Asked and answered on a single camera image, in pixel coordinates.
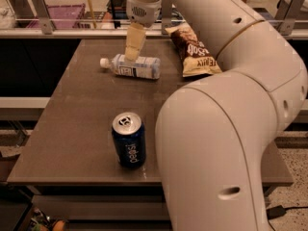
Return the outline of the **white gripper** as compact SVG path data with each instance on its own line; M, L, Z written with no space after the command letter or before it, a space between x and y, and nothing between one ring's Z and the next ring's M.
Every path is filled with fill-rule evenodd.
M125 58L134 62L145 43L144 27L151 27L157 20L162 0L127 0L126 14L133 22L127 29Z

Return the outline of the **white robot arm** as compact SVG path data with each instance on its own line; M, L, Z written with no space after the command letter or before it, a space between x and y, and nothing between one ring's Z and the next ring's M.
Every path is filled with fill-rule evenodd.
M261 161L299 113L307 70L242 0L170 0L222 72L172 94L155 145L173 231L268 231ZM127 0L149 11L161 0Z

